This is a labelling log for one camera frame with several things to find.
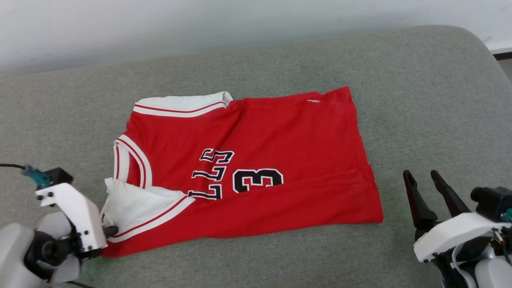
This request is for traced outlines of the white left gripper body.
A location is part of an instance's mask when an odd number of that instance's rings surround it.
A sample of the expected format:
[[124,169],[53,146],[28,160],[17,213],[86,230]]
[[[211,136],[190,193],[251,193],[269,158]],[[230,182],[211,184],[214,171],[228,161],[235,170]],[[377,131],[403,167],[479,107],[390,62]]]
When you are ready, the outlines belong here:
[[77,191],[71,184],[62,183],[35,192],[41,196],[41,206],[55,204],[59,212],[47,214],[40,219],[37,229],[59,240],[71,237],[72,230],[79,233],[82,249],[106,248],[100,213],[95,204]]

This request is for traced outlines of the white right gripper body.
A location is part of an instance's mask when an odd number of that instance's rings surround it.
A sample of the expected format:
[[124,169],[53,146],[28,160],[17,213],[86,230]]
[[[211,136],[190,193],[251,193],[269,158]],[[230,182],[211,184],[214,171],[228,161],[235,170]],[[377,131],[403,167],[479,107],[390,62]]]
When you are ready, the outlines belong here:
[[459,244],[464,244],[494,228],[510,228],[509,222],[494,222],[475,212],[462,213],[444,221],[421,236],[415,243],[414,253],[420,262],[434,258],[433,254],[441,254]]

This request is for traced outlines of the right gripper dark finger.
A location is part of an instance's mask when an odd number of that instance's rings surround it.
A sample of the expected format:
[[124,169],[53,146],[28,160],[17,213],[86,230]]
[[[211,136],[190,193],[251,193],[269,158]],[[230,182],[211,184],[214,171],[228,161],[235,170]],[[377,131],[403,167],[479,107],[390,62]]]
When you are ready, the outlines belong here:
[[437,224],[437,215],[430,210],[418,191],[418,184],[409,170],[403,172],[413,225],[417,230],[429,230]]
[[472,212],[453,188],[441,177],[438,171],[432,170],[430,176],[436,190],[442,195],[452,218]]

